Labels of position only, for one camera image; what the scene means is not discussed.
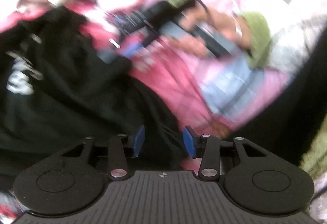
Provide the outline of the operator right hand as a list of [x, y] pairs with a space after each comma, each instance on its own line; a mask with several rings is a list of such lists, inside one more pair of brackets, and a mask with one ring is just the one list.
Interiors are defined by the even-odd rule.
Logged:
[[233, 48], [251, 50], [250, 28], [244, 18], [215, 9], [192, 8], [163, 29], [171, 46], [200, 58], [229, 56]]

